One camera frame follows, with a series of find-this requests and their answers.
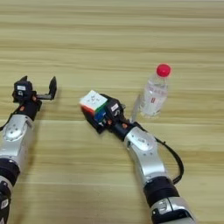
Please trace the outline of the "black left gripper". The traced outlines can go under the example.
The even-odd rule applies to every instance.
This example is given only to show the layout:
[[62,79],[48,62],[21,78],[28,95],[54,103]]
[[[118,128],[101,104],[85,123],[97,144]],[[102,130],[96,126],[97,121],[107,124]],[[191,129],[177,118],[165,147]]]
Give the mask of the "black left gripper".
[[[28,76],[24,76],[20,81],[27,81]],[[57,80],[53,77],[49,84],[49,94],[33,94],[30,99],[20,100],[19,106],[15,111],[16,115],[24,115],[31,118],[33,121],[37,113],[40,111],[43,100],[53,100],[57,92]]]

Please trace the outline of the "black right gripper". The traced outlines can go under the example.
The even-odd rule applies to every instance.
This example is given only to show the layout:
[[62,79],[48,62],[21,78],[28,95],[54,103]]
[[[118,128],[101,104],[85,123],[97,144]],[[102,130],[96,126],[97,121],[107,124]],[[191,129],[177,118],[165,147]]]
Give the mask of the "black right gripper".
[[[119,102],[116,98],[106,94],[100,93],[100,95],[107,98],[109,102]],[[104,110],[105,115],[101,123],[97,122],[89,113],[84,113],[84,116],[98,134],[101,134],[104,130],[108,130],[123,141],[135,125],[125,118],[122,107],[118,107],[115,111],[112,111],[109,106],[105,106]]]

